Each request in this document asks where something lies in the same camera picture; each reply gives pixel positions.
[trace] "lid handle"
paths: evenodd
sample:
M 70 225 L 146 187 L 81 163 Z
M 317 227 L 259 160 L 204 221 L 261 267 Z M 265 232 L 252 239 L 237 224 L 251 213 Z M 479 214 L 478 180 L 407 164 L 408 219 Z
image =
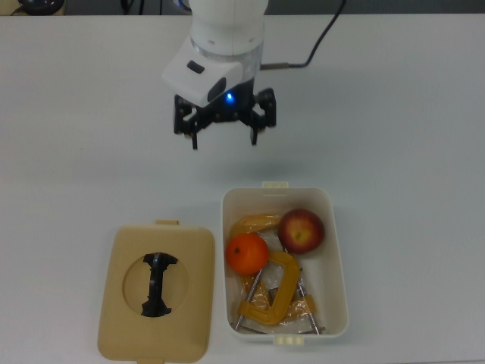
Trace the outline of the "lid handle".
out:
M 148 263 L 152 273 L 150 274 L 149 300 L 142 304 L 142 315 L 146 317 L 160 317 L 172 312 L 161 298 L 163 288 L 164 271 L 170 264 L 176 264 L 178 259 L 166 253 L 146 254 L 143 258 Z

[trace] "blue led light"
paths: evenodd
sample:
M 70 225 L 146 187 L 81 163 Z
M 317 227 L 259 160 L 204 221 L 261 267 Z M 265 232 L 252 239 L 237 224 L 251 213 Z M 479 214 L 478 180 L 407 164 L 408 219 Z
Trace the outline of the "blue led light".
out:
M 228 104 L 233 104 L 236 101 L 232 93 L 227 93 L 226 94 L 226 102 Z

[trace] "yellow c-clamp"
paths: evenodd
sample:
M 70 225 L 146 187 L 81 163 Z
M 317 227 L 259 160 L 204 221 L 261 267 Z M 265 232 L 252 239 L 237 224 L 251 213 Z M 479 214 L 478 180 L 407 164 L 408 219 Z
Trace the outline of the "yellow c-clamp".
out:
M 247 299 L 242 301 L 239 305 L 237 310 L 237 313 L 239 314 L 237 326 L 240 325 L 243 318 L 242 316 L 256 320 L 264 325 L 277 325 L 284 319 L 286 312 L 288 311 L 293 294 L 295 293 L 296 285 L 299 281 L 299 264 L 291 254 L 282 251 L 271 251 L 269 261 L 281 265 L 285 270 L 273 304 L 269 309 L 260 309 L 251 304 L 255 288 L 258 286 L 259 280 L 261 279 L 262 271 L 260 271 L 253 282 L 252 289 L 249 292 Z

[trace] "metal rod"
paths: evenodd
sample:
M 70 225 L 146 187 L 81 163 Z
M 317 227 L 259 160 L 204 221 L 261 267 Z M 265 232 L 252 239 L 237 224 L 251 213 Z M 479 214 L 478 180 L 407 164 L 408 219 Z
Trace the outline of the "metal rod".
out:
M 260 270 L 256 275 L 255 281 L 252 283 L 251 290 L 249 290 L 248 296 L 246 297 L 246 302 L 251 302 L 253 296 L 255 295 L 256 288 L 258 287 L 259 281 L 261 280 L 262 273 L 263 273 L 263 270 Z M 239 331 L 239 329 L 241 328 L 241 324 L 243 323 L 243 319 L 244 319 L 244 316 L 239 315 L 236 326 L 234 327 L 234 330 Z
M 283 251 L 288 253 L 288 250 L 286 248 L 283 248 Z M 305 288 L 303 287 L 301 278 L 298 280 L 298 290 L 296 292 L 298 293 L 298 295 L 300 295 L 300 298 L 306 296 L 306 291 L 305 291 Z M 318 327 L 317 319 L 315 318 L 312 312 L 308 313 L 308 320 L 310 321 L 312 331 L 316 335 L 320 335 L 321 331 L 320 331 L 320 328 Z

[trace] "white tabletop surface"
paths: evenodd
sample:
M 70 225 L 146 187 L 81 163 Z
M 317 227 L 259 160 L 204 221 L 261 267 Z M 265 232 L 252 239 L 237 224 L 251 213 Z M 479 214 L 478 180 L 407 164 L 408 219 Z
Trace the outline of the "white tabletop surface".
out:
M 330 17 L 269 17 L 264 60 L 304 61 Z M 224 322 L 203 363 L 485 360 L 485 16 L 342 16 L 311 67 L 267 71 L 258 146 L 172 132 L 160 73 L 183 17 L 0 19 L 0 362 L 107 363 L 96 340 L 117 229 L 178 218 L 221 244 L 221 199 L 284 180 L 334 204 L 348 331 L 302 349 Z

